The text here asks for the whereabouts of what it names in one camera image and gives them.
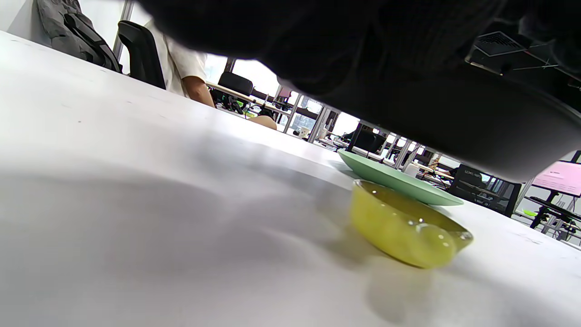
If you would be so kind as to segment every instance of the person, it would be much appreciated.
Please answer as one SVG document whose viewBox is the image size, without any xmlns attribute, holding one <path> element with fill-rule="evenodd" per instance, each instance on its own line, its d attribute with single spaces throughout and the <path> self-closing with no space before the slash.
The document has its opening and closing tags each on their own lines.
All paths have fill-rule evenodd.
<svg viewBox="0 0 581 327">
<path fill-rule="evenodd" d="M 166 90 L 214 107 L 204 72 L 207 54 L 188 49 L 172 40 L 155 27 L 153 20 L 145 27 L 155 40 Z"/>
</svg>

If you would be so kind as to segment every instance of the computer monitor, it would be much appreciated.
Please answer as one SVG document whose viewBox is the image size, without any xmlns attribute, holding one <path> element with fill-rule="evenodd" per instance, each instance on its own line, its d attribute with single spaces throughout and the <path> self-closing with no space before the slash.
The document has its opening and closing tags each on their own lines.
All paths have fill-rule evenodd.
<svg viewBox="0 0 581 327">
<path fill-rule="evenodd" d="M 510 217 L 521 185 L 460 165 L 448 193 Z"/>
<path fill-rule="evenodd" d="M 581 196 L 581 165 L 557 161 L 533 180 L 533 186 L 574 197 Z"/>
</svg>

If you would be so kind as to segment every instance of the green object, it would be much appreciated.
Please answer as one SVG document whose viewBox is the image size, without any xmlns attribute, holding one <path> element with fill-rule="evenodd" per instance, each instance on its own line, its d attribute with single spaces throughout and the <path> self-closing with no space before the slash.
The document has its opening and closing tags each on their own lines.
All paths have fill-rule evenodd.
<svg viewBox="0 0 581 327">
<path fill-rule="evenodd" d="M 531 217 L 536 217 L 537 216 L 537 214 L 535 212 L 532 212 L 532 211 L 523 210 L 522 212 L 524 212 L 525 215 L 527 215 L 527 216 L 531 216 Z"/>
<path fill-rule="evenodd" d="M 433 205 L 461 205 L 464 202 L 430 184 L 395 170 L 382 163 L 339 150 L 341 159 L 363 179 L 389 187 L 420 202 Z"/>
</svg>

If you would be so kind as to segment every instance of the black chair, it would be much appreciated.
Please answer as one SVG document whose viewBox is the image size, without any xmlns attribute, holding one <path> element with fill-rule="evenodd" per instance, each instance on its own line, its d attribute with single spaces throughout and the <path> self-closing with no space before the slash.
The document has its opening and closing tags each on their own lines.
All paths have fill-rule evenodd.
<svg viewBox="0 0 581 327">
<path fill-rule="evenodd" d="M 241 93 L 247 97 L 251 95 L 254 89 L 252 81 L 231 72 L 222 73 L 218 85 L 229 88 L 230 90 Z M 219 90 L 211 90 L 210 94 L 215 104 L 223 104 L 225 109 L 239 114 L 243 114 L 243 108 L 248 104 L 248 101 L 244 101 Z"/>
<path fill-rule="evenodd" d="M 231 72 L 222 73 L 222 75 L 220 76 L 220 80 L 218 81 L 218 85 L 229 88 L 232 91 L 244 94 L 247 97 L 251 95 L 252 90 L 254 89 L 252 81 Z"/>
<path fill-rule="evenodd" d="M 460 165 L 448 193 L 510 217 L 521 184 L 510 183 L 466 165 Z"/>
<path fill-rule="evenodd" d="M 129 76 L 165 90 L 166 82 L 151 32 L 128 20 L 122 20 L 117 25 L 119 39 L 129 51 Z"/>
<path fill-rule="evenodd" d="M 63 17 L 64 25 L 97 54 L 97 58 L 91 58 L 92 63 L 117 73 L 123 72 L 122 65 L 115 58 L 107 42 L 91 26 L 79 19 L 75 13 L 66 13 Z"/>
</svg>

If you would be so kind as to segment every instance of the blurry dark object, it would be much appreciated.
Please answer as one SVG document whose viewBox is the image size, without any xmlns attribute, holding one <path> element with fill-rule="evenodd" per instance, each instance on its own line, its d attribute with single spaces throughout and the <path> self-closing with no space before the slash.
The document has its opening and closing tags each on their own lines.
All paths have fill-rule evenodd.
<svg viewBox="0 0 581 327">
<path fill-rule="evenodd" d="M 529 44 L 570 40 L 581 30 L 578 0 L 141 2 L 162 31 L 194 49 L 258 59 L 295 90 L 505 179 L 526 181 L 581 144 L 581 118 L 570 107 L 581 98 L 567 90 L 567 67 L 517 70 L 527 68 L 520 56 L 544 63 L 526 51 L 465 63 L 499 15 L 529 31 Z M 260 24 L 240 24 L 256 13 Z M 576 48 L 566 50 L 557 60 L 574 72 L 568 54 Z M 500 76 L 513 55 L 512 71 Z M 453 128 L 418 119 L 434 108 Z"/>
</svg>

